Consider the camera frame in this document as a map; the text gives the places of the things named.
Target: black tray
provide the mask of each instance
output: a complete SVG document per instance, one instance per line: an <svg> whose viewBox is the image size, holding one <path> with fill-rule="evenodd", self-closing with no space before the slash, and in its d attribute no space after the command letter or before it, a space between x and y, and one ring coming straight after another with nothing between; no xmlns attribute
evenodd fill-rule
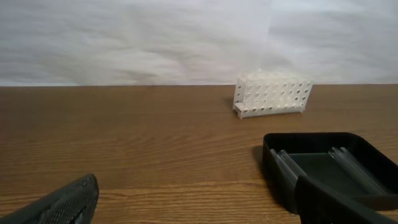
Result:
<svg viewBox="0 0 398 224"><path fill-rule="evenodd" d="M370 195L328 155L332 147L345 147L388 190ZM363 138L351 133L272 133L264 136L262 160L288 211L297 214L294 190L288 187L271 155L285 149L308 176L375 210L398 209L398 166Z"/></svg>

